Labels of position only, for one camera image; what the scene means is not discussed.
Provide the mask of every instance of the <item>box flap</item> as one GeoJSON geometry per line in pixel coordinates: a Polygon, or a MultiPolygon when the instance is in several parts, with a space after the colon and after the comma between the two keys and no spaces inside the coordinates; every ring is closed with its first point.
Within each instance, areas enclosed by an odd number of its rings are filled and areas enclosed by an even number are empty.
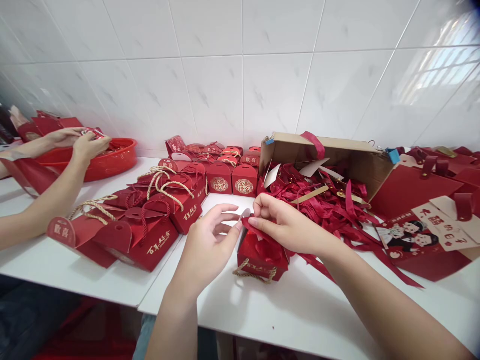
{"type": "MultiPolygon", "coordinates": [[[[284,132],[274,132],[271,139],[274,140],[275,142],[312,145],[310,141],[301,137],[300,135],[289,134],[284,132]]],[[[381,154],[379,150],[375,149],[368,142],[364,142],[364,141],[339,139],[339,138],[333,138],[333,137],[319,137],[319,136],[317,136],[317,139],[320,140],[320,142],[326,148],[355,150],[355,151],[364,151],[369,153],[381,154]]]]}

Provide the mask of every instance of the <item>cardboard box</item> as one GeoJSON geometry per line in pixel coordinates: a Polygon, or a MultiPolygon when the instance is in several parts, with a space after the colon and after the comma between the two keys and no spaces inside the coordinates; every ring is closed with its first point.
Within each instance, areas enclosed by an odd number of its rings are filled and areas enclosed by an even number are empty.
{"type": "MultiPolygon", "coordinates": [[[[366,185],[367,201],[373,199],[384,181],[394,168],[394,164],[383,152],[373,148],[367,142],[318,137],[325,147],[325,158],[329,160],[323,166],[348,162],[347,175],[366,185]]],[[[300,135],[274,132],[261,144],[260,176],[269,170],[271,162],[294,163],[299,170],[308,162],[317,159],[315,146],[300,135]]]]}

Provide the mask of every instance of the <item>wall tile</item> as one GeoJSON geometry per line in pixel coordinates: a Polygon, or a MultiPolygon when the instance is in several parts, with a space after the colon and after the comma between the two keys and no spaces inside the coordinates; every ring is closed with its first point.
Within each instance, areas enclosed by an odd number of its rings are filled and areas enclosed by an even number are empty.
{"type": "Polygon", "coordinates": [[[124,58],[102,0],[45,0],[45,2],[78,60],[124,58]]]}
{"type": "Polygon", "coordinates": [[[182,56],[242,54],[242,0],[170,0],[182,56]]]}
{"type": "Polygon", "coordinates": [[[162,140],[152,131],[150,117],[126,61],[80,63],[120,137],[138,141],[139,149],[159,150],[162,140]]]}
{"type": "Polygon", "coordinates": [[[71,116],[56,90],[41,77],[36,65],[6,65],[3,71],[35,110],[71,116]]]}
{"type": "Polygon", "coordinates": [[[73,116],[86,127],[100,127],[111,136],[119,137],[109,116],[95,95],[84,72],[77,63],[37,65],[41,77],[56,89],[58,96],[73,116]]]}
{"type": "Polygon", "coordinates": [[[354,136],[410,147],[480,62],[480,48],[395,51],[354,136]]]}
{"type": "Polygon", "coordinates": [[[480,151],[480,66],[431,122],[415,145],[466,146],[480,151]]]}
{"type": "Polygon", "coordinates": [[[307,53],[317,40],[325,0],[244,0],[243,53],[307,53]]]}
{"type": "Polygon", "coordinates": [[[323,10],[317,52],[394,49],[418,0],[335,0],[323,10]]]}
{"type": "Polygon", "coordinates": [[[181,135],[186,144],[198,142],[182,61],[176,58],[129,63],[153,131],[159,138],[167,140],[181,135]]]}
{"type": "Polygon", "coordinates": [[[25,64],[33,60],[0,16],[0,63],[25,64]]]}
{"type": "Polygon", "coordinates": [[[297,134],[351,139],[392,56],[392,50],[313,56],[297,134]]]}
{"type": "Polygon", "coordinates": [[[12,105],[15,105],[27,119],[35,115],[34,108],[12,85],[2,71],[0,71],[0,104],[2,104],[6,110],[10,110],[12,105]]]}
{"type": "Polygon", "coordinates": [[[0,12],[34,61],[75,60],[42,0],[3,0],[0,12]]]}
{"type": "Polygon", "coordinates": [[[244,57],[245,146],[272,132],[295,133],[312,54],[244,57]]]}
{"type": "Polygon", "coordinates": [[[242,57],[183,59],[201,143],[243,144],[242,57]]]}
{"type": "Polygon", "coordinates": [[[169,0],[105,0],[127,59],[180,56],[169,0]]]}
{"type": "Polygon", "coordinates": [[[480,44],[480,19],[471,1],[422,0],[400,48],[480,44]]]}

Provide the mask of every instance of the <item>twisted rope handle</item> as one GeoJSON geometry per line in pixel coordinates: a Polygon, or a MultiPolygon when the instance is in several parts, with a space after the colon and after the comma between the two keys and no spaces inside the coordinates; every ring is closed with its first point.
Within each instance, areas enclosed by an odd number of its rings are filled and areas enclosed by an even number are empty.
{"type": "Polygon", "coordinates": [[[271,284],[272,281],[274,280],[275,275],[277,275],[277,267],[275,266],[275,267],[273,268],[273,270],[270,270],[270,271],[269,271],[270,277],[268,278],[268,280],[265,280],[264,278],[262,278],[262,277],[260,277],[260,276],[258,276],[258,275],[254,275],[254,274],[249,273],[249,272],[245,272],[245,273],[241,274],[240,271],[242,271],[242,269],[249,264],[249,261],[250,261],[250,259],[246,259],[246,260],[238,267],[238,269],[233,272],[233,275],[237,275],[239,278],[254,278],[254,279],[257,279],[258,281],[261,281],[262,283],[264,283],[264,284],[266,284],[266,285],[271,284]]]}
{"type": "Polygon", "coordinates": [[[99,199],[95,199],[95,200],[89,200],[89,201],[85,201],[83,202],[82,204],[78,205],[75,210],[73,210],[73,212],[71,213],[71,215],[68,217],[68,220],[69,221],[72,221],[74,216],[80,211],[82,215],[85,215],[87,218],[92,218],[92,219],[97,219],[98,221],[100,221],[103,225],[108,225],[109,222],[107,220],[105,220],[104,218],[100,217],[100,216],[96,216],[96,215],[92,215],[88,212],[85,212],[85,209],[84,209],[84,206],[90,206],[92,208],[97,208],[98,210],[100,210],[104,215],[106,215],[107,217],[109,217],[110,219],[112,219],[113,221],[117,221],[117,219],[115,218],[115,216],[113,216],[111,213],[109,213],[107,210],[104,209],[104,207],[99,204],[100,201],[107,201],[107,200],[116,200],[118,199],[119,197],[117,195],[107,195],[107,196],[104,196],[104,197],[101,197],[99,199]]]}
{"type": "Polygon", "coordinates": [[[236,157],[241,158],[240,153],[238,151],[233,151],[233,150],[224,151],[222,155],[232,155],[234,158],[236,157]]]}
{"type": "MultiPolygon", "coordinates": [[[[158,199],[158,200],[150,202],[150,204],[153,204],[153,203],[163,203],[163,204],[166,205],[166,215],[160,221],[166,220],[170,217],[170,204],[168,202],[166,202],[165,200],[162,200],[162,199],[158,199]]],[[[149,232],[149,226],[147,224],[147,218],[145,217],[146,212],[147,212],[147,209],[145,208],[145,206],[142,207],[142,209],[141,209],[141,224],[143,225],[143,235],[142,235],[141,240],[140,240],[140,246],[141,247],[144,245],[145,237],[147,236],[147,233],[149,232]]]]}
{"type": "Polygon", "coordinates": [[[220,161],[224,162],[224,163],[230,163],[234,168],[237,167],[237,164],[235,162],[233,162],[232,160],[223,159],[223,160],[220,160],[220,161]]]}
{"type": "Polygon", "coordinates": [[[180,205],[180,209],[181,209],[181,212],[183,213],[184,212],[184,205],[182,204],[182,202],[180,200],[178,200],[175,196],[173,195],[170,195],[169,193],[167,193],[164,189],[167,185],[170,185],[170,184],[177,184],[177,185],[180,185],[182,186],[191,196],[192,199],[195,199],[195,195],[192,194],[192,192],[189,190],[188,187],[186,187],[185,185],[183,185],[181,182],[178,182],[178,181],[170,181],[170,182],[167,182],[165,185],[163,185],[159,191],[159,193],[162,193],[162,194],[165,194],[165,196],[169,197],[170,199],[172,199],[173,201],[175,201],[178,205],[180,205]]]}
{"type": "Polygon", "coordinates": [[[147,172],[146,174],[143,174],[143,175],[140,175],[139,177],[137,177],[137,181],[140,180],[140,178],[143,178],[144,176],[148,176],[148,175],[152,175],[152,174],[156,174],[158,173],[159,171],[171,171],[172,173],[174,173],[175,175],[177,175],[177,173],[172,170],[171,168],[169,167],[166,167],[166,166],[152,166],[150,168],[150,172],[147,172]]]}

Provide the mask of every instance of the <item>red plastic basket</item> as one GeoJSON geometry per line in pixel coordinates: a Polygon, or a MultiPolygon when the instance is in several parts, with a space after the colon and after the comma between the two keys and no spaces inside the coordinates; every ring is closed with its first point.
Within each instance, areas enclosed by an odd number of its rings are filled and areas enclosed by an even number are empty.
{"type": "MultiPolygon", "coordinates": [[[[114,138],[116,144],[126,146],[122,150],[92,159],[85,174],[85,182],[110,178],[126,172],[137,164],[135,146],[137,142],[130,138],[114,138]]],[[[58,148],[47,152],[36,160],[44,167],[61,174],[72,158],[72,147],[58,148]]]]}

